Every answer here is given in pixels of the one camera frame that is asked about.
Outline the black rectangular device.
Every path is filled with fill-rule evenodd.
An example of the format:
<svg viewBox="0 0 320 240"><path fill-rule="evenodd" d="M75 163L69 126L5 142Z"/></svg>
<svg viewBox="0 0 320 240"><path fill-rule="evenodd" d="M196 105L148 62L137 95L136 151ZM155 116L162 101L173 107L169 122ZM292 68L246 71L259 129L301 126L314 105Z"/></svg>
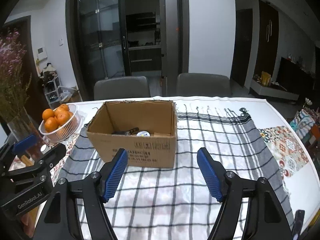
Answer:
<svg viewBox="0 0 320 240"><path fill-rule="evenodd" d="M135 127L135 128L129 129L127 131L114 131L112 134L113 135L125 135L125 136L128 136L128 135L137 134L138 132L139 132L139 128Z"/></svg>

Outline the round green white balm tin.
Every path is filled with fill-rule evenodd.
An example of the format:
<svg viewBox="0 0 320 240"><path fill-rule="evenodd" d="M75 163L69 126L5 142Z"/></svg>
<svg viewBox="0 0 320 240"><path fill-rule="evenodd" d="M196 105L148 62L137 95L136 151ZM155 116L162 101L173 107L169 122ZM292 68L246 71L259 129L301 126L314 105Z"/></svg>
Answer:
<svg viewBox="0 0 320 240"><path fill-rule="evenodd" d="M149 137L150 133L148 131L139 131L136 136L138 137Z"/></svg>

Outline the small white cylinder speaker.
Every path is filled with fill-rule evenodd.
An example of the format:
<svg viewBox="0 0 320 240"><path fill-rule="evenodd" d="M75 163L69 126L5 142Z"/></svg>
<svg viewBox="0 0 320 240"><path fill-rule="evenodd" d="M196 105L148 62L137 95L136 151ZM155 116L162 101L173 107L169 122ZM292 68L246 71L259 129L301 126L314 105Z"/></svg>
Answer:
<svg viewBox="0 0 320 240"><path fill-rule="evenodd" d="M50 150L50 146L47 144L44 144L41 146L40 151L42 154L46 154Z"/></svg>

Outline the glass vase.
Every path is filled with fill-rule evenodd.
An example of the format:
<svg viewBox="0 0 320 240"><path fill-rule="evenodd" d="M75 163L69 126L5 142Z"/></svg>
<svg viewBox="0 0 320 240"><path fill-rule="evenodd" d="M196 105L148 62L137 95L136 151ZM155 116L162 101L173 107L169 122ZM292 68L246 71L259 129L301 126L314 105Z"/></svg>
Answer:
<svg viewBox="0 0 320 240"><path fill-rule="evenodd" d="M32 118L27 114L27 111L24 107L22 107L20 112L10 122L7 123L7 126L17 142L26 139L30 135L34 135L36 137L36 144L30 146L26 152L34 161L39 160L43 156L41 147L46 143L40 136L38 130L32 122Z"/></svg>

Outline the white fruit basket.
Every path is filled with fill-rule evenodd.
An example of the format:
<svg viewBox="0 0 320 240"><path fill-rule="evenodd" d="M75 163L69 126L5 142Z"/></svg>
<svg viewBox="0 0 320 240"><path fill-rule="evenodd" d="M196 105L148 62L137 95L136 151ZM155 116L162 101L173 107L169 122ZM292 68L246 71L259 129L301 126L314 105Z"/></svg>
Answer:
<svg viewBox="0 0 320 240"><path fill-rule="evenodd" d="M68 104L67 106L69 107L69 112L71 112L71 117L66 121L65 124L61 125L52 132L47 132L45 130L44 120L39 126L39 132L53 144L68 139L80 125L80 115L78 113L77 106L75 104Z"/></svg>

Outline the orange fruit front left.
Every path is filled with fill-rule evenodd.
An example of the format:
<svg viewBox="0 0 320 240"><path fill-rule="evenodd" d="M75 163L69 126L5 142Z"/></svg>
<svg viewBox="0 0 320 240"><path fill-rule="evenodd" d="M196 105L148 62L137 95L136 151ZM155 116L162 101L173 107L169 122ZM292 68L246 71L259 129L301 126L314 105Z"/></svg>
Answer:
<svg viewBox="0 0 320 240"><path fill-rule="evenodd" d="M56 129L58 129L59 123L57 122L55 117L49 117L45 123L44 123L44 128L47 133L53 132Z"/></svg>

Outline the orange fruit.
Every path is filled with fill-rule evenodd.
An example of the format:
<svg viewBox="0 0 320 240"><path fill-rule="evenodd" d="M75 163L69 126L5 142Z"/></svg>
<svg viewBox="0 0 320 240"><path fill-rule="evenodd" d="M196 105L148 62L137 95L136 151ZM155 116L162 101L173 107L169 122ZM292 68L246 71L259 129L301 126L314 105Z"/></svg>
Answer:
<svg viewBox="0 0 320 240"><path fill-rule="evenodd" d="M71 115L69 111L60 111L57 114L57 122L59 123L60 126L63 126L66 122L69 121L71 118Z"/></svg>
<svg viewBox="0 0 320 240"><path fill-rule="evenodd" d="M53 132L56 129L58 129L59 123L57 122L55 117L49 117L45 123L44 123L44 128L47 133Z"/></svg>

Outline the orange fruit right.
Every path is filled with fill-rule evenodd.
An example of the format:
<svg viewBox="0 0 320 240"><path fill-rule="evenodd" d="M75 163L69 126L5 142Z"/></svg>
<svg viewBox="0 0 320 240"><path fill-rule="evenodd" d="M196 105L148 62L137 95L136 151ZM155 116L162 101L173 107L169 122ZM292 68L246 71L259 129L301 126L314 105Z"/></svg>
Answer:
<svg viewBox="0 0 320 240"><path fill-rule="evenodd" d="M57 114L57 122L59 123L60 126L63 126L66 122L69 121L71 118L71 115L69 111L60 111Z"/></svg>

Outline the patterned floral table mat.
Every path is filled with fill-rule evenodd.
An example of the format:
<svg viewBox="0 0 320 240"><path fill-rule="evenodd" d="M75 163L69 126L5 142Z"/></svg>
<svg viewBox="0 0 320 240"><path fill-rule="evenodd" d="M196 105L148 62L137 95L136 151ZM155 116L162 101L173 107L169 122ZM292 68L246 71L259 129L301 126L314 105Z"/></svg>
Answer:
<svg viewBox="0 0 320 240"><path fill-rule="evenodd" d="M294 134L286 126L258 129L276 159L282 178L291 177L308 162L308 157Z"/></svg>

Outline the checkered grey white cloth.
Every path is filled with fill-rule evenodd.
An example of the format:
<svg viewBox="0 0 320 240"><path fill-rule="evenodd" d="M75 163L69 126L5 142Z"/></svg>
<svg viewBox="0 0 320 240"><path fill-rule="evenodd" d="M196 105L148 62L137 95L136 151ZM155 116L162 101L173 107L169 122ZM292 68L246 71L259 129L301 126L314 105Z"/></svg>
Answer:
<svg viewBox="0 0 320 240"><path fill-rule="evenodd" d="M231 110L177 104L177 152L173 168L128 167L105 205L118 239L206 239L220 203L210 195L197 164L204 147L241 178L265 177L289 224L293 213L280 168L245 108Z"/></svg>

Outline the colourful patterned cushion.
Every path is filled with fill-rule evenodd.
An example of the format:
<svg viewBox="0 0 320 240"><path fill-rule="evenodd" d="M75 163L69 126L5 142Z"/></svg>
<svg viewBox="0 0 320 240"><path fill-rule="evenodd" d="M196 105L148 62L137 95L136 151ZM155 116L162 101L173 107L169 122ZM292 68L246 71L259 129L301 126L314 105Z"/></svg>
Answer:
<svg viewBox="0 0 320 240"><path fill-rule="evenodd" d="M313 109L308 107L301 109L290 122L290 126L303 143L311 137L319 141L319 113Z"/></svg>

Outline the brown cardboard box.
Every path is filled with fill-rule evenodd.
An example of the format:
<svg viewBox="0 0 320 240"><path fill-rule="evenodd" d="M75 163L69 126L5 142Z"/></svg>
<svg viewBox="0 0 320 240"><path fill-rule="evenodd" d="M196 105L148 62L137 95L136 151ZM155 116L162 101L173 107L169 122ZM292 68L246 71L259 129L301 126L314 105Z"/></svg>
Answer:
<svg viewBox="0 0 320 240"><path fill-rule="evenodd" d="M149 137L113 135L138 127ZM86 135L104 162L119 149L128 154L128 165L172 168L177 151L177 114L173 101L109 101L103 103L86 129Z"/></svg>

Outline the grey chair left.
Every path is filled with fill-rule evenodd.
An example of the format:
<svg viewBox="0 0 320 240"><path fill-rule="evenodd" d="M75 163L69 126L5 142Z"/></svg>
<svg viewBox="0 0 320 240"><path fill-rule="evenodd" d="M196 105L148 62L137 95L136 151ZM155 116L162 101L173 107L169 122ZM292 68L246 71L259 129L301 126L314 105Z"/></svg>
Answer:
<svg viewBox="0 0 320 240"><path fill-rule="evenodd" d="M144 76L124 76L97 81L94 85L95 100L149 98L150 88Z"/></svg>

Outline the grey chair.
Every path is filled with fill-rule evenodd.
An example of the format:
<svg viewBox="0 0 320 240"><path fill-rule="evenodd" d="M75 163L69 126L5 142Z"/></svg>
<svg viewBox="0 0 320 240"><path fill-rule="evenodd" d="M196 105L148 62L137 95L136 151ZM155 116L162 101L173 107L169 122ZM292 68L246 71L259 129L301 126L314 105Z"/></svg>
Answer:
<svg viewBox="0 0 320 240"><path fill-rule="evenodd" d="M228 77L217 74L182 73L177 77L177 96L231 97Z"/></svg>
<svg viewBox="0 0 320 240"><path fill-rule="evenodd" d="M97 81L94 85L95 100L149 98L150 88L144 76L124 76Z"/></svg>

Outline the grey chair right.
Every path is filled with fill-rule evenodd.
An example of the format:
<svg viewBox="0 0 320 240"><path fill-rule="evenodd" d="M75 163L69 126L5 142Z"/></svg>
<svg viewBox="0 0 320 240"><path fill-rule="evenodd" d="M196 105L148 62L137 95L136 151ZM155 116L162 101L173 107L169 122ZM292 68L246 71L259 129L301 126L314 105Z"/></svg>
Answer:
<svg viewBox="0 0 320 240"><path fill-rule="evenodd" d="M217 74L182 73L177 77L177 96L231 97L228 77Z"/></svg>

